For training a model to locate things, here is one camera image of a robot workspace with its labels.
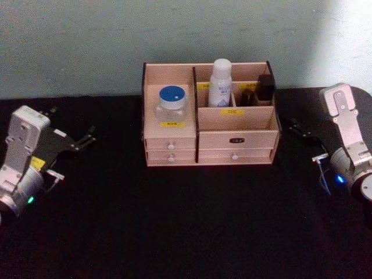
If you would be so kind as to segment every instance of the drawer handle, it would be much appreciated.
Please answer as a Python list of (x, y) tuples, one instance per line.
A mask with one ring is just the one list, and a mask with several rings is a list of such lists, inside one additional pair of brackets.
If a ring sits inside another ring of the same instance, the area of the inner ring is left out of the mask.
[(174, 145), (171, 142), (169, 142), (169, 144), (167, 145), (167, 148), (168, 148), (168, 150), (173, 150)]
[(233, 153), (231, 155), (231, 158), (232, 158), (232, 160), (238, 160), (239, 159), (239, 156), (237, 154)]
[(173, 163), (174, 162), (174, 155), (173, 154), (169, 155), (168, 162), (169, 163)]

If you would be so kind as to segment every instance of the glass jar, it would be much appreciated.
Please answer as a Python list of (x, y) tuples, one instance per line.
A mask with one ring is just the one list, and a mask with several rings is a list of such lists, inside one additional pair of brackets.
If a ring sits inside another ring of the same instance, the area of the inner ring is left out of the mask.
[(159, 103), (155, 115), (161, 121), (181, 122), (186, 116), (185, 91), (175, 85), (164, 87), (159, 93)]

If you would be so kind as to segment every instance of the wooden desk organizer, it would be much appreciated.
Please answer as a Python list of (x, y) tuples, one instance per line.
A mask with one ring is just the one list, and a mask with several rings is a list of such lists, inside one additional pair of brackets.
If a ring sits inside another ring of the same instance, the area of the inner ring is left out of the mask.
[[(144, 64), (142, 77), (143, 140), (148, 166), (272, 164), (280, 129), (274, 100), (237, 106), (242, 91), (260, 86), (259, 76), (274, 76), (268, 62), (233, 63), (230, 106), (208, 108), (212, 63)], [(159, 92), (167, 85), (185, 90), (184, 122), (161, 122), (155, 116)]]

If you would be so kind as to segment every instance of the blue led light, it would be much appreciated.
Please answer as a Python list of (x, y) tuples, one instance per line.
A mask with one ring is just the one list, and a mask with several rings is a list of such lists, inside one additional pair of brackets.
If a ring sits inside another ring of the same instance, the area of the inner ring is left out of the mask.
[(345, 183), (345, 179), (344, 179), (342, 176), (340, 176), (339, 174), (337, 174), (337, 176), (336, 176), (336, 180), (337, 180), (338, 182), (340, 182), (340, 183)]

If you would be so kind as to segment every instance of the table surface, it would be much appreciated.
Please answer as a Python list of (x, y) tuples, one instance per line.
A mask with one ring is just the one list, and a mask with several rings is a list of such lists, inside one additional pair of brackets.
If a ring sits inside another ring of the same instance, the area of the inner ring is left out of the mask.
[[(319, 90), (278, 90), (278, 111), (337, 146)], [(372, 98), (354, 94), (372, 146)], [(139, 96), (0, 101), (0, 138), (20, 105), (56, 105), (53, 127), (79, 138), (94, 124), (98, 141), (59, 160), (66, 179), (0, 228), (1, 278), (368, 278), (361, 205), (320, 188), (321, 151), (285, 125), (272, 166), (146, 168)]]

